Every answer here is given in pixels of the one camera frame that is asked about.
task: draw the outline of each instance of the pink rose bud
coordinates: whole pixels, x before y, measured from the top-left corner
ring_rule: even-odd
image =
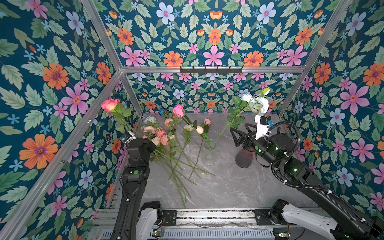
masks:
[[[116,105],[120,103],[120,100],[119,99],[109,99],[109,100],[106,100],[105,102],[103,102],[101,104],[101,107],[107,111],[107,112],[111,112],[113,109],[115,109]]]
[[[209,120],[208,118],[206,118],[206,119],[204,120],[204,123],[207,124],[207,125],[211,125],[211,120]]]
[[[202,127],[198,126],[196,128],[196,132],[198,132],[199,134],[202,134],[204,132],[204,129]]]
[[[184,105],[178,104],[176,107],[173,108],[173,113],[178,117],[184,117]]]

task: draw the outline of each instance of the pink rose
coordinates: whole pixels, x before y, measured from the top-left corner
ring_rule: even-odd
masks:
[[[178,117],[184,117],[184,105],[178,104],[173,108],[173,113]]]
[[[204,132],[204,129],[202,127],[198,126],[196,128],[196,132],[198,132],[199,134],[202,134]]]
[[[120,100],[119,99],[109,99],[109,100],[106,100],[105,102],[103,102],[101,104],[101,107],[107,111],[107,112],[111,112],[113,109],[115,109],[116,105],[120,103]]]
[[[161,144],[163,144],[164,146],[168,146],[168,136],[166,134],[162,135],[160,137],[160,142]]]
[[[169,123],[172,121],[172,118],[167,118],[166,121],[164,122],[166,127],[169,127]]]
[[[206,118],[206,119],[204,120],[204,123],[207,124],[207,125],[211,125],[211,120],[209,120],[208,118]]]

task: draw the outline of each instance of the aluminum frame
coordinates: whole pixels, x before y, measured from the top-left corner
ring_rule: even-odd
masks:
[[[55,181],[57,175],[63,168],[67,159],[74,151],[78,142],[84,136],[89,127],[89,123],[97,116],[101,109],[101,103],[109,97],[111,91],[115,88],[122,76],[121,72],[115,73],[108,84],[100,92],[92,106],[84,114],[79,124],[75,127],[72,133],[68,136],[63,144],[63,147],[57,152],[51,160],[44,172],[40,175],[33,187],[28,191],[20,206],[15,210],[8,222],[0,231],[0,239],[14,240],[17,238],[21,228],[25,226],[30,216],[35,212],[41,199],[45,196],[48,188]]]
[[[329,38],[331,37],[332,33],[336,29],[341,18],[343,17],[343,15],[347,11],[349,5],[351,5],[352,2],[353,2],[352,0],[340,0],[338,5],[336,6],[336,9],[332,13],[331,17],[329,18],[328,23],[325,26],[322,35],[320,36],[318,42],[316,43],[311,54],[307,58],[307,61],[305,62],[304,72],[297,77],[297,79],[296,79],[295,83],[293,84],[291,90],[289,91],[287,97],[284,99],[284,103],[278,112],[279,117],[281,117],[281,118],[283,117],[286,109],[288,108],[289,104],[291,104],[293,98],[295,97],[297,91],[299,90],[300,86],[302,85],[304,79],[308,76],[308,73],[310,72],[312,66],[315,64],[321,51],[323,50],[323,48],[327,44]]]

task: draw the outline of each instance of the white rose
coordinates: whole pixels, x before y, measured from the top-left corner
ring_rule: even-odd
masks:
[[[260,114],[265,114],[268,111],[269,102],[266,98],[264,97],[255,98],[255,102],[263,105],[263,107],[259,111]]]
[[[156,123],[156,118],[155,117],[147,117],[144,120],[144,124],[147,124],[148,121],[150,121],[151,123]]]
[[[249,101],[251,101],[251,99],[252,99],[252,95],[250,93],[247,93],[241,97],[241,100],[246,101],[248,103]]]

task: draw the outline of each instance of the green leaf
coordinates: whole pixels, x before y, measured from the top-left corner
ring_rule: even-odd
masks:
[[[8,190],[7,194],[4,194],[0,197],[1,201],[8,202],[17,202],[22,200],[28,192],[28,188],[25,186],[15,187],[12,190]]]
[[[24,130],[28,131],[30,128],[35,128],[44,120],[44,114],[38,110],[31,110],[26,114],[24,119]]]
[[[3,65],[1,73],[10,84],[15,85],[19,90],[22,89],[23,75],[19,72],[19,69],[11,65]]]
[[[27,99],[30,105],[41,106],[41,104],[43,103],[43,99],[40,97],[40,94],[38,94],[36,90],[32,89],[29,84],[27,84],[26,92],[24,93],[26,96],[25,99]]]
[[[34,179],[38,173],[39,173],[39,171],[37,169],[29,170],[26,174],[24,174],[24,176],[19,178],[19,180],[20,181],[30,181],[30,180]]]
[[[64,225],[65,217],[67,216],[67,213],[65,211],[62,211],[60,216],[55,217],[55,223],[53,224],[53,228],[55,229],[55,234],[57,234],[60,231],[60,228]]]

